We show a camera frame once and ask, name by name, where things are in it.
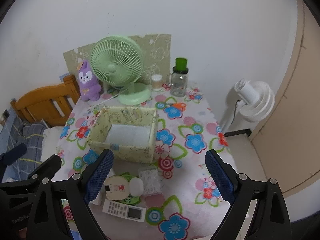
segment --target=cable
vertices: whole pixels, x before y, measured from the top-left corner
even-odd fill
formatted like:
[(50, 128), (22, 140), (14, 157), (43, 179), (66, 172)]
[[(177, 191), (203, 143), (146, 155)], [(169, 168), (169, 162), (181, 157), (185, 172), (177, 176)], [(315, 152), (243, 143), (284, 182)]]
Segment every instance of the cable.
[(109, 100), (117, 97), (118, 95), (120, 95), (121, 93), (123, 93), (123, 92), (126, 91), (126, 90), (127, 90), (127, 88), (124, 89), (124, 90), (122, 90), (121, 92), (119, 92), (119, 93), (116, 94), (115, 96), (113, 96), (113, 97), (111, 97), (111, 98), (108, 98), (107, 100), (104, 100), (104, 101), (102, 101), (101, 103), (99, 103), (99, 104), (97, 104), (97, 105), (92, 106), (92, 107), (91, 107), (92, 111), (93, 111), (97, 106), (99, 106), (99, 105), (101, 105), (101, 104), (103, 104), (103, 103), (105, 103), (105, 102), (107, 102), (107, 101), (109, 101)]
[(239, 100), (239, 99), (236, 101), (235, 110), (234, 110), (234, 112), (233, 112), (233, 119), (232, 119), (232, 122), (231, 122), (230, 125), (232, 125), (233, 121), (235, 120), (236, 110), (237, 110), (237, 107), (238, 107), (238, 103), (239, 103), (240, 101), (241, 101), (241, 100)]

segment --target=wooden door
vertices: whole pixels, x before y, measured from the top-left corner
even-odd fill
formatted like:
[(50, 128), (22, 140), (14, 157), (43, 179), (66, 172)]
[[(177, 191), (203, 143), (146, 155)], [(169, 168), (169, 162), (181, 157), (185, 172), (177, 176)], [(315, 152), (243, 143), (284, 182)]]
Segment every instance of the wooden door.
[(252, 140), (267, 178), (276, 178), (282, 192), (293, 194), (292, 189), (301, 190), (315, 175), (320, 177), (319, 129), (320, 27), (305, 6), (304, 36), (291, 81)]

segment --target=white standing fan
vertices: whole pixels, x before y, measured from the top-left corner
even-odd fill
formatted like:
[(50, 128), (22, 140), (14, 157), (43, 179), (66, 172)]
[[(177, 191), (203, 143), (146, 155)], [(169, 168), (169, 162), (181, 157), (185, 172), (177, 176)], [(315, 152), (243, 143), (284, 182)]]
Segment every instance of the white standing fan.
[(270, 114), (275, 104), (272, 89), (263, 81), (249, 83), (241, 79), (234, 89), (242, 100), (237, 102), (234, 115), (222, 126), (223, 133), (228, 130), (238, 112), (248, 122), (259, 122)]

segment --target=glass jar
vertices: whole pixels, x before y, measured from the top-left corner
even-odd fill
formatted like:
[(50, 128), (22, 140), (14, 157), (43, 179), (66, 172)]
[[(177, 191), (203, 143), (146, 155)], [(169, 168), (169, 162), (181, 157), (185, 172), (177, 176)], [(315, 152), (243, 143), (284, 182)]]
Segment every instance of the glass jar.
[(170, 93), (176, 97), (184, 97), (188, 85), (188, 72), (183, 74), (181, 71), (175, 71), (167, 75), (167, 84), (170, 85)]

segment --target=fan base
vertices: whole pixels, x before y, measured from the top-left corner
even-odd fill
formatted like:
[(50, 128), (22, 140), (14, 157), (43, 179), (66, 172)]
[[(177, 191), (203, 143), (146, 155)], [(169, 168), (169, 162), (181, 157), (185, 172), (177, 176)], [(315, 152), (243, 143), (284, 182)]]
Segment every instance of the fan base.
[(147, 101), (151, 96), (151, 89), (148, 85), (134, 83), (127, 91), (118, 95), (118, 100), (124, 105), (138, 105)]

